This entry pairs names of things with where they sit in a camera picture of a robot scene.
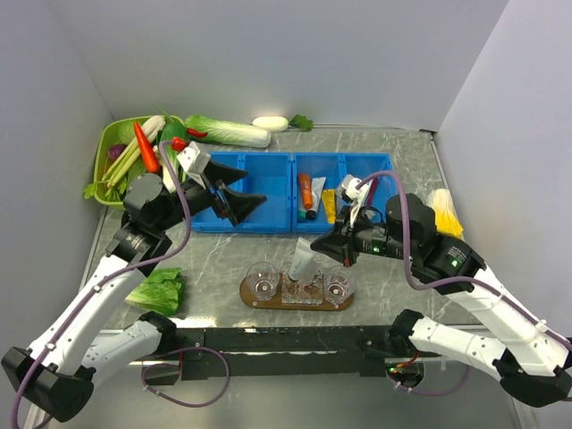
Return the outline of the white toothpaste tube blue cap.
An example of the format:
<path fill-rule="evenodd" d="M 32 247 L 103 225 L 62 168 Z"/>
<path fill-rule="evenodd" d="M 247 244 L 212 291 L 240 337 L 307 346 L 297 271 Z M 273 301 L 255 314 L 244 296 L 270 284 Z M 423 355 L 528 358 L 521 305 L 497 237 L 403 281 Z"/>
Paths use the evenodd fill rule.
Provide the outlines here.
<path fill-rule="evenodd" d="M 289 279 L 294 282 L 300 281 L 314 258 L 315 251 L 311 248 L 311 242 L 303 237 L 299 237 L 290 264 L 290 270 L 288 271 Z"/>

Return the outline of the clear plastic cup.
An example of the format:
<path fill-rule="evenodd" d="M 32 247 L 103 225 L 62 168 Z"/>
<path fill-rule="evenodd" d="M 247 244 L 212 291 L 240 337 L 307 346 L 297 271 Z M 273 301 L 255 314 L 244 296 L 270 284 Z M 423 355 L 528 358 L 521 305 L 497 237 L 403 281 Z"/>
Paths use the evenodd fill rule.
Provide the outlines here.
<path fill-rule="evenodd" d="M 247 271 L 246 283 L 258 300 L 270 300 L 276 294 L 280 273 L 270 262 L 254 263 Z"/>
<path fill-rule="evenodd" d="M 342 306 L 356 290 L 352 273 L 343 266 L 332 266 L 323 277 L 324 299 L 335 308 Z"/>

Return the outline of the clear square organizer tray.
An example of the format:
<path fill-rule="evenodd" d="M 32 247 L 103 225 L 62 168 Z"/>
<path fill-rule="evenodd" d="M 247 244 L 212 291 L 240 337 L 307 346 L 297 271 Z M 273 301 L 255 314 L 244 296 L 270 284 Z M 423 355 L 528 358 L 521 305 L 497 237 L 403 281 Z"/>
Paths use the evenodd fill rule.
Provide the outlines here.
<path fill-rule="evenodd" d="M 283 276 L 281 297 L 283 305 L 316 307 L 324 302 L 323 288 L 318 290 L 307 286 L 312 274 L 306 274 L 297 282 L 291 281 L 287 274 Z"/>

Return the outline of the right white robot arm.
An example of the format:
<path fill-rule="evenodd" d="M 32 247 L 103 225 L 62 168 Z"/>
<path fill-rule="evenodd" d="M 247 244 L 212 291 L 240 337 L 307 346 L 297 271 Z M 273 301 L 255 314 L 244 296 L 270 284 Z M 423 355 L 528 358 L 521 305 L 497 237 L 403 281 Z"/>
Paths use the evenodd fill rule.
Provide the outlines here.
<path fill-rule="evenodd" d="M 413 310 L 395 319 L 391 348 L 452 358 L 488 374 L 514 399 L 534 408 L 571 400 L 571 341 L 534 316 L 465 241 L 437 231 L 435 212 L 413 194 L 391 198 L 384 220 L 344 207 L 311 248 L 351 267 L 361 254 L 400 259 L 414 290 L 435 290 L 490 332 L 478 336 Z"/>

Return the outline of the white red toothpaste tube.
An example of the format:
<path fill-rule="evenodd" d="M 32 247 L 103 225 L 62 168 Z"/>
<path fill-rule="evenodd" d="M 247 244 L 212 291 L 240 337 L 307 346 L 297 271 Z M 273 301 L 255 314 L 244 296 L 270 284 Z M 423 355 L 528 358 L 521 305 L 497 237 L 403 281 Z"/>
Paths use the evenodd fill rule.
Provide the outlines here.
<path fill-rule="evenodd" d="M 321 270 L 317 270 L 314 274 L 311 275 L 310 281 L 307 284 L 308 288 L 318 290 L 322 289 L 324 281 L 323 278 L 323 272 Z"/>

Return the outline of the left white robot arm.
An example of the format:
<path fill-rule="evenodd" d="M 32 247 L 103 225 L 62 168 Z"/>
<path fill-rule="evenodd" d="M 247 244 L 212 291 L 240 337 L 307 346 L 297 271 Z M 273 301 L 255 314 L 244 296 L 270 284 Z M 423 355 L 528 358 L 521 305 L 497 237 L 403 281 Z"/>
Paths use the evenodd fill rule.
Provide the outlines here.
<path fill-rule="evenodd" d="M 177 183 L 169 193 L 162 179 L 145 173 L 133 180 L 123 201 L 122 227 L 106 248 L 96 271 L 57 320 L 27 348 L 11 348 L 1 365 L 16 391 L 12 426 L 18 425 L 21 400 L 66 422 L 87 404 L 94 390 L 134 359 L 171 356 L 176 326 L 156 312 L 144 314 L 125 331 L 98 341 L 114 310 L 153 272 L 181 250 L 166 230 L 189 224 L 192 215 L 213 209 L 232 224 L 243 222 L 264 204 L 263 194 L 241 193 L 230 184 L 247 172 L 208 163 L 204 182 Z"/>

